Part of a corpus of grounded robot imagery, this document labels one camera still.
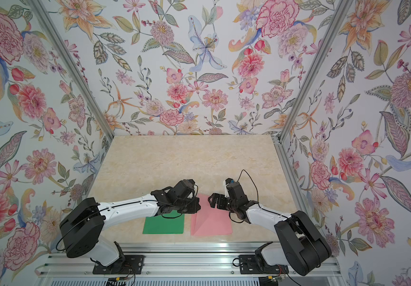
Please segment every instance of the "floral wallpaper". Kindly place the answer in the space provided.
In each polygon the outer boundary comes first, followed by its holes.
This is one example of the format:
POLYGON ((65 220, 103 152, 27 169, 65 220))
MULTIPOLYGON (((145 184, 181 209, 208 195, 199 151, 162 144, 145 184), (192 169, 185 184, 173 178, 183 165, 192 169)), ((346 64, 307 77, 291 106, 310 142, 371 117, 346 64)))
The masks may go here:
POLYGON ((0 1, 0 285, 33 285, 110 145, 63 66, 25 1, 0 1))
POLYGON ((411 0, 356 0, 283 141, 350 286, 411 286, 411 0))
POLYGON ((277 134, 338 2, 44 5, 115 134, 277 134))

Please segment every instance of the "folded pink paper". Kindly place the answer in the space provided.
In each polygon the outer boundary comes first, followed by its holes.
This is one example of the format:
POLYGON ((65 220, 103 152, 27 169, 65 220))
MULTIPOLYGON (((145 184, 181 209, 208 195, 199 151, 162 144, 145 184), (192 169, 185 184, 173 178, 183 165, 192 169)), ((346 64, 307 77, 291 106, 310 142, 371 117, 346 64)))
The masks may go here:
POLYGON ((232 234, 229 211, 211 208, 208 196, 199 194, 201 209, 191 216, 192 236, 212 236, 232 234))

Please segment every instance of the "black cable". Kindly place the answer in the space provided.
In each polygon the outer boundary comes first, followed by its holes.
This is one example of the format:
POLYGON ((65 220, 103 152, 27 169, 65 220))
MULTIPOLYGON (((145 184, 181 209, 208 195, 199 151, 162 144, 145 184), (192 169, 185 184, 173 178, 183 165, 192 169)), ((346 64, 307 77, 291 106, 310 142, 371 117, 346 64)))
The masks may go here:
POLYGON ((66 232, 65 235, 63 235, 63 236, 61 237, 61 239, 58 241, 58 243, 56 243, 56 247, 55 247, 56 250, 58 250, 58 251, 64 251, 65 248, 64 248, 64 249, 58 249, 58 245, 59 245, 60 242, 63 240, 63 238, 64 238, 67 234, 69 234, 69 232, 70 232, 71 230, 73 230, 76 226, 78 226, 80 223, 82 223, 83 221, 87 220, 88 218, 90 218, 91 216, 93 216, 93 215, 95 215, 95 214, 97 214, 97 213, 95 212, 95 213, 93 213, 93 214, 90 214, 89 216, 87 216, 87 217, 85 217, 84 219, 82 219, 82 220, 80 220, 79 222, 77 222, 73 227, 71 227, 71 229, 70 229, 68 232, 66 232))

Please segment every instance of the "orange lily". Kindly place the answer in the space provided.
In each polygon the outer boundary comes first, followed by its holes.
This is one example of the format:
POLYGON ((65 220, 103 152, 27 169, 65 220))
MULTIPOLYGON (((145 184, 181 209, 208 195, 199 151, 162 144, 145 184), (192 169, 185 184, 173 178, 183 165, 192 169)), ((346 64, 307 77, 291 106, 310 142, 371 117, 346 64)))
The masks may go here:
POLYGON ((108 105, 107 111, 106 111, 105 113, 107 113, 107 112, 110 110, 110 108, 111 108, 112 106, 114 106, 114 105, 116 105, 115 107, 120 106, 120 109, 122 110, 122 113, 121 113, 120 118, 122 118, 122 116, 123 116, 123 114, 124 114, 124 104, 130 105, 130 106, 134 106, 134 107, 139 107, 139 106, 132 105, 132 104, 126 102, 127 100, 130 100, 132 97, 121 99, 121 94, 120 94, 120 92, 119 92, 119 89, 118 89, 117 85, 115 85, 115 87, 116 87, 116 89, 117 89, 118 99, 115 100, 115 101, 113 101, 113 102, 111 102, 111 103, 108 105))
POLYGON ((303 125, 302 125, 300 128, 298 128, 298 130, 306 127, 307 124, 309 124, 309 125, 310 125, 310 133, 312 134, 312 137, 313 137, 312 122, 314 122, 315 124, 318 124, 318 123, 312 118, 312 116, 313 116, 313 115, 315 114, 315 112, 317 111, 318 106, 320 105, 320 102, 318 102, 317 107, 315 107, 315 110, 312 111, 312 113, 310 113, 310 115, 307 114, 307 113, 305 113, 305 112, 302 112, 302 113, 300 113, 300 114, 298 115, 298 116, 302 116, 302 119, 305 120, 304 122, 301 123, 301 124, 303 124, 303 125))

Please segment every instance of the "marble tabletop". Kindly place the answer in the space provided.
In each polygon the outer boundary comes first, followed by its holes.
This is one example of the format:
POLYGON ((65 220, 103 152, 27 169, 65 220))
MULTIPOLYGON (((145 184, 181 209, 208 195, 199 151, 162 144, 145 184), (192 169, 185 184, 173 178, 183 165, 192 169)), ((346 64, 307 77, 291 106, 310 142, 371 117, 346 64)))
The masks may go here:
MULTIPOLYGON (((195 180, 200 194, 223 193, 223 181, 237 179, 242 169, 252 176, 262 205, 296 211, 270 135, 116 136, 88 197, 97 202, 137 198, 182 179, 195 180)), ((240 182, 248 199, 256 200, 245 172, 240 182)), ((102 234, 119 243, 278 241, 275 233, 247 223, 232 223, 231 235, 191 236, 191 214, 185 215, 183 234, 142 234, 144 223, 145 218, 127 221, 102 234)))

